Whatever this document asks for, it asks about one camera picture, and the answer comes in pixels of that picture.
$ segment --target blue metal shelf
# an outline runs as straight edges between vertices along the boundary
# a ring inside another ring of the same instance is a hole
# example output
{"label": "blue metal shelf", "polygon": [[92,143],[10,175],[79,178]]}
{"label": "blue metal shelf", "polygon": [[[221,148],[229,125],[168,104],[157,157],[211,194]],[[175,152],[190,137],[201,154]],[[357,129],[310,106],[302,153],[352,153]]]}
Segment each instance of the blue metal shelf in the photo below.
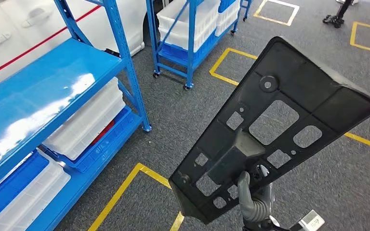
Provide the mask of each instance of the blue metal shelf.
{"label": "blue metal shelf", "polygon": [[[195,57],[195,53],[193,51],[194,48],[194,38],[195,38],[195,16],[197,11],[197,6],[203,2],[203,0],[187,0],[182,10],[178,13],[174,23],[172,24],[171,28],[168,30],[165,38],[158,42],[157,38],[157,28],[156,22],[154,18],[154,6],[153,0],[145,0],[147,4],[147,15],[148,15],[148,26],[149,26],[149,34],[151,36],[151,46],[152,46],[152,55],[154,59],[154,76],[157,76],[161,73],[160,68],[167,69],[175,74],[178,74],[181,77],[186,78],[186,83],[184,85],[184,89],[190,89],[194,86],[192,78],[194,70],[200,65],[200,63],[206,58],[206,56],[211,52],[213,47],[218,43],[220,38],[233,26],[231,31],[234,34],[238,29],[238,20],[239,20],[239,13],[237,19],[231,24],[231,26],[225,30],[220,36],[216,37],[214,41],[210,41],[209,44],[205,44],[204,50],[201,54],[198,54]],[[177,57],[172,54],[168,54],[162,51],[162,46],[164,45],[165,39],[169,36],[172,28],[175,26],[178,18],[184,12],[185,7],[189,4],[189,32],[188,32],[188,51],[187,51],[187,59],[183,59],[181,57]],[[167,66],[160,61],[160,58],[167,59],[171,62],[179,64],[181,66],[186,67],[186,72],[179,71],[175,68]]]}
{"label": "blue metal shelf", "polygon": [[122,70],[130,88],[121,82],[119,88],[138,113],[125,107],[114,118],[114,126],[82,154],[91,161],[83,173],[65,167],[71,179],[31,231],[54,229],[132,133],[140,125],[151,131],[116,1],[89,0],[104,6],[121,58],[92,47],[66,0],[54,1],[72,38],[0,83],[0,180]]}
{"label": "blue metal shelf", "polygon": [[115,125],[91,150],[101,152],[100,158],[95,159],[84,173],[70,167],[65,169],[71,176],[69,182],[33,221],[28,231],[53,230],[142,122],[129,107],[125,107],[115,120]]}
{"label": "blue metal shelf", "polygon": [[[208,56],[208,54],[212,51],[212,49],[218,44],[218,42],[221,40],[221,38],[228,33],[228,31],[230,30],[231,27],[233,27],[233,24],[235,23],[236,21],[232,22],[232,24],[219,36],[215,36],[213,32],[213,39],[212,40],[207,40],[201,47],[200,47],[200,53],[197,55],[197,57],[195,59],[192,60],[192,71],[195,71],[195,69],[197,69],[197,67],[202,63],[202,61],[205,60],[206,56]],[[174,56],[174,55],[170,55],[166,52],[164,52],[164,50],[161,50],[160,52],[158,52],[158,55],[173,62],[173,63],[176,63],[176,64],[179,64],[181,66],[187,66],[188,65],[188,60],[187,59],[182,59],[182,58],[179,58],[177,56]]]}
{"label": "blue metal shelf", "polygon": [[0,179],[126,62],[68,39],[0,83]]}

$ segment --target metal bracket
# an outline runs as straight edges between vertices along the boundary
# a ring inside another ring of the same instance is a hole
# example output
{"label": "metal bracket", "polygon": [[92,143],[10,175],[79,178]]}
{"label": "metal bracket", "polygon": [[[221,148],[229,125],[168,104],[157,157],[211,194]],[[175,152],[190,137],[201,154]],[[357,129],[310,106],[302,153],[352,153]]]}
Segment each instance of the metal bracket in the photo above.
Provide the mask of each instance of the metal bracket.
{"label": "metal bracket", "polygon": [[[284,102],[299,117],[272,142],[263,144],[249,128],[274,101]],[[235,112],[242,122],[231,128],[227,121]],[[169,178],[182,214],[205,224],[215,220],[239,203],[228,189],[242,171],[254,179],[253,194],[368,117],[368,93],[283,38],[274,37]],[[295,136],[307,126],[317,127],[322,135],[308,146],[298,145]],[[290,159],[281,166],[267,159],[278,150]],[[199,162],[200,155],[207,160]],[[260,165],[269,170],[266,177],[254,176]],[[217,185],[209,195],[198,188],[202,176]],[[216,199],[225,205],[216,206]]]}

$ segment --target shelf upright post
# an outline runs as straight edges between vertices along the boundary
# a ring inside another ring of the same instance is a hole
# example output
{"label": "shelf upright post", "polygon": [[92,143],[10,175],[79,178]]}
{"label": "shelf upright post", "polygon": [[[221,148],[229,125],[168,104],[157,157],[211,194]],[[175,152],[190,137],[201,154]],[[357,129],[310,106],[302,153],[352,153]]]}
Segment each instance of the shelf upright post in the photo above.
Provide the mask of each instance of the shelf upright post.
{"label": "shelf upright post", "polygon": [[56,7],[59,10],[72,38],[79,42],[84,42],[87,45],[93,46],[77,26],[76,20],[74,19],[66,0],[54,0],[54,3],[56,4]]}
{"label": "shelf upright post", "polygon": [[157,41],[157,29],[155,26],[155,17],[154,17],[154,4],[153,0],[145,0],[147,6],[147,17],[148,17],[148,28],[149,34],[151,38],[151,47],[152,47],[152,56],[154,61],[154,73],[159,75],[161,70],[158,66],[159,63],[159,55],[157,52],[158,41]]}
{"label": "shelf upright post", "polygon": [[120,56],[126,62],[125,71],[127,73],[128,82],[131,87],[132,95],[136,101],[136,109],[143,120],[143,130],[151,131],[151,125],[145,112],[143,97],[141,95],[140,86],[138,85],[137,75],[128,48],[127,40],[124,33],[124,28],[121,23],[120,13],[115,0],[104,0],[104,8],[106,9],[108,20],[110,21],[111,29],[114,34]]}
{"label": "shelf upright post", "polygon": [[195,17],[197,13],[196,0],[189,1],[189,32],[188,32],[188,66],[186,69],[186,84],[185,88],[192,88],[192,75],[194,73],[194,38],[195,38]]}

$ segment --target blue plastic crate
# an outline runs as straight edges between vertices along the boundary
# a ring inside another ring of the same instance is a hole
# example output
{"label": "blue plastic crate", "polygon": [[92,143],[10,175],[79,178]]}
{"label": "blue plastic crate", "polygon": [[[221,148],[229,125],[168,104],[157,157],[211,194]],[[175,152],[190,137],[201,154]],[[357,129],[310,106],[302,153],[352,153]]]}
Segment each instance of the blue plastic crate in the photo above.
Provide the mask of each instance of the blue plastic crate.
{"label": "blue plastic crate", "polygon": [[121,134],[123,134],[124,128],[133,122],[134,115],[131,112],[131,108],[125,106],[114,118],[113,127],[96,144],[87,147],[75,160],[70,160],[66,156],[44,146],[42,151],[63,161],[66,165],[75,168],[79,172],[85,172],[104,154],[102,150],[105,150],[114,139],[119,139]]}
{"label": "blue plastic crate", "polygon": [[49,164],[36,150],[0,183],[0,212]]}
{"label": "blue plastic crate", "polygon": [[[215,31],[216,30],[214,30],[212,34],[209,35],[209,37],[205,40],[205,42],[198,49],[198,51],[194,52],[194,60],[199,59],[199,57],[205,53],[206,49],[209,49],[212,43],[215,42]],[[187,62],[188,60],[188,51],[176,45],[164,43],[162,45],[161,52],[168,54],[169,56],[181,59],[185,62]]]}
{"label": "blue plastic crate", "polygon": [[222,13],[225,11],[230,5],[232,5],[233,2],[236,0],[221,0],[221,4],[219,5],[218,12]]}

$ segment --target white plastic bin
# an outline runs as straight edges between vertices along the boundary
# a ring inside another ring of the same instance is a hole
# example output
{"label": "white plastic bin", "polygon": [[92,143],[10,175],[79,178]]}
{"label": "white plastic bin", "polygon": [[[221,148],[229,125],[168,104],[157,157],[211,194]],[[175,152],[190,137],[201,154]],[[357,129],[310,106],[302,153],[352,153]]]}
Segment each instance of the white plastic bin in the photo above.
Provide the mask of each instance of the white plastic bin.
{"label": "white plastic bin", "polygon": [[114,77],[43,144],[70,160],[75,160],[124,106],[118,80]]}
{"label": "white plastic bin", "polygon": [[38,152],[49,164],[0,212],[0,231],[26,230],[70,180],[57,162]]}
{"label": "white plastic bin", "polygon": [[[179,14],[182,7],[185,5],[186,0],[174,0],[172,1],[167,7],[162,9],[158,14],[159,20],[159,27],[158,30],[161,34],[161,40],[164,39],[165,36],[162,34],[166,34],[172,24],[175,21],[175,18]],[[197,39],[202,37],[202,34],[208,33],[211,30],[210,26],[212,25],[213,21],[217,20],[218,17],[218,8],[219,8],[220,0],[204,0],[198,7],[197,12],[195,15],[195,43],[194,43],[194,51],[197,51],[198,48],[202,45],[202,43],[198,42]],[[175,38],[170,38],[172,34],[173,37],[183,38],[183,41],[179,43],[170,44],[177,45],[182,47],[185,50],[188,50],[188,36],[189,36],[189,5],[185,8],[182,15],[178,18],[175,26],[172,28],[172,31],[167,38],[170,41],[176,40]]]}
{"label": "white plastic bin", "polygon": [[[211,24],[206,27],[206,30],[203,33],[200,33],[198,37],[195,37],[194,52],[197,52],[199,50],[199,48],[206,41],[209,35],[211,35],[212,32],[215,30],[216,19],[217,19],[217,16],[213,18],[213,20],[211,21]],[[161,34],[161,38],[164,38],[168,31],[165,29],[159,29],[159,32]],[[173,45],[182,47],[185,50],[188,50],[188,37],[183,37],[173,32],[170,33],[168,38],[165,40],[165,43],[173,44]]]}
{"label": "white plastic bin", "polygon": [[221,35],[237,18],[240,0],[233,2],[225,11],[219,13],[215,36]]}

